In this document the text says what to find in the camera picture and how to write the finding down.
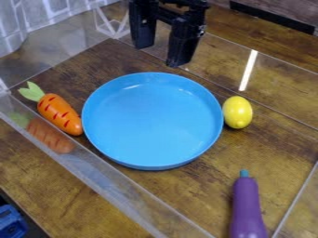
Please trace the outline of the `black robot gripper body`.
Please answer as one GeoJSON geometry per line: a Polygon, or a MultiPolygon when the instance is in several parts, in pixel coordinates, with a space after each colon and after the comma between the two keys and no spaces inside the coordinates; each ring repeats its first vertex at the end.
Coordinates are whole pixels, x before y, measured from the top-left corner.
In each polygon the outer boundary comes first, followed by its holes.
{"type": "Polygon", "coordinates": [[[166,24],[180,19],[201,26],[208,8],[207,0],[158,0],[156,19],[166,24]]]}

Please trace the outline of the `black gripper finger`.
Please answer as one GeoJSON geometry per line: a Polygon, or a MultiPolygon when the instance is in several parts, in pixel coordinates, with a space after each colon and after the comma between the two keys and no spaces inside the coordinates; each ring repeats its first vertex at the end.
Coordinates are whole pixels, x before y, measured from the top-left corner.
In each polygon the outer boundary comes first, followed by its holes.
{"type": "Polygon", "coordinates": [[[158,0],[129,0],[132,43],[137,49],[153,45],[158,0]]]}
{"type": "Polygon", "coordinates": [[[203,24],[192,23],[181,17],[172,21],[168,36],[168,67],[176,68],[189,63],[203,34],[203,24]]]}

